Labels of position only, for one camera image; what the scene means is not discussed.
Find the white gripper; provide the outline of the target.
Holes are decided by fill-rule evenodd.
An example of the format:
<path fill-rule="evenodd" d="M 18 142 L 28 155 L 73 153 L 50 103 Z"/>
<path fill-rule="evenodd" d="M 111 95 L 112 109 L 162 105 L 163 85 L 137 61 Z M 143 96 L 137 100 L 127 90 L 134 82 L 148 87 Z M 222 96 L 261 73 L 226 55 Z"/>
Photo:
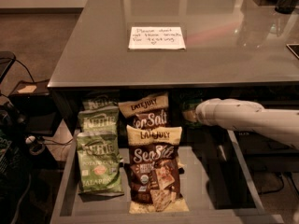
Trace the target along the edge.
<path fill-rule="evenodd" d="M 221 126 L 224 129 L 232 129 L 232 113 L 234 101 L 232 99 L 209 99 L 199 104 L 194 110 L 186 110 L 183 118 L 189 122 L 197 120 L 207 126 Z"/>

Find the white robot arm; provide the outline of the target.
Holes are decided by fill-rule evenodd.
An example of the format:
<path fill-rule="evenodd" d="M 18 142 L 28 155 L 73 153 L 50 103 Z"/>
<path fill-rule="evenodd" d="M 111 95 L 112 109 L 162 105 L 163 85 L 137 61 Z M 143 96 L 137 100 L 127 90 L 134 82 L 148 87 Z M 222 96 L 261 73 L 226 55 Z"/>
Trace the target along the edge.
<path fill-rule="evenodd" d="M 183 118 L 230 131 L 255 132 L 299 149 L 298 110 L 266 109 L 252 101 L 214 98 L 184 111 Z"/>

